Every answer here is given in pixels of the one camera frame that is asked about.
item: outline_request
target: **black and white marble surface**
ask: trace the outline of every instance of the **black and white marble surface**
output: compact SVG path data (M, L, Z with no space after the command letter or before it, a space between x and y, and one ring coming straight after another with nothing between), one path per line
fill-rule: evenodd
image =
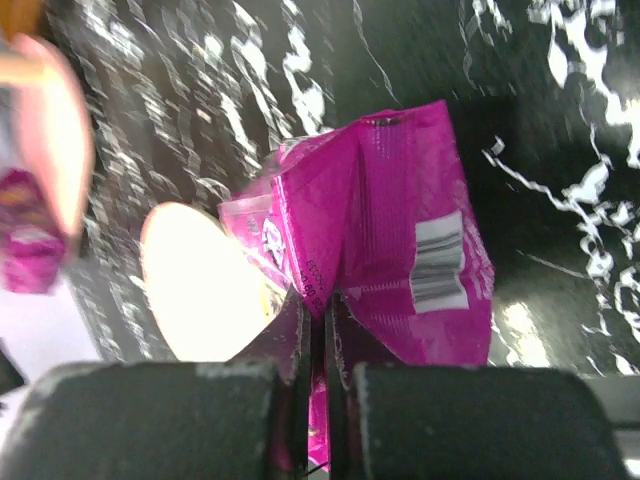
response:
M635 0L50 0L99 166L70 272L108 358L172 359L156 204L211 213L283 138L444 98L497 269L490 361L640 373Z

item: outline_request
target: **black marble table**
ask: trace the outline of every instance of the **black marble table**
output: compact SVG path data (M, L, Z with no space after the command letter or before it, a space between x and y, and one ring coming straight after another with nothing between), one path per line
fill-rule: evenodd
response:
M640 368L635 0L54 0L100 164L70 272L107 358L173 358L146 303L156 204L209 212L278 140L447 100L496 270L492 364Z

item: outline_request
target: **barcode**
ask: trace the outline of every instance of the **barcode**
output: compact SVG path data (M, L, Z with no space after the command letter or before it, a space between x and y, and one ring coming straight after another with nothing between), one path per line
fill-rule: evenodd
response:
M416 224L416 261L411 271L411 295L416 313L469 308L460 283L464 267L462 215Z

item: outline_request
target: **marble countertop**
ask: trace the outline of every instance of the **marble countertop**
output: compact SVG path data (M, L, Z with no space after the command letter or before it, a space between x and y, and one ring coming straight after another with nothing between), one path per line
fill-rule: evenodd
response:
M141 280L153 206L215 212L283 138L444 98L497 270L490 362L639 373L633 0L51 3L98 132L70 276L104 357L173 358Z

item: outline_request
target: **pink plastic package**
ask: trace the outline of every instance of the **pink plastic package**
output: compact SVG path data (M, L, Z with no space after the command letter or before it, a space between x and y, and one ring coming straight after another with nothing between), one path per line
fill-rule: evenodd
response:
M4 287L16 293L46 293L65 255L35 177L9 169L0 179L0 248Z
M354 318L408 364L486 363L494 270L445 102L287 142L276 159L259 180L259 219L243 209L258 201L249 191L221 207L250 258L291 282L317 318L340 289ZM329 455L323 385L314 382L309 418L318 464Z

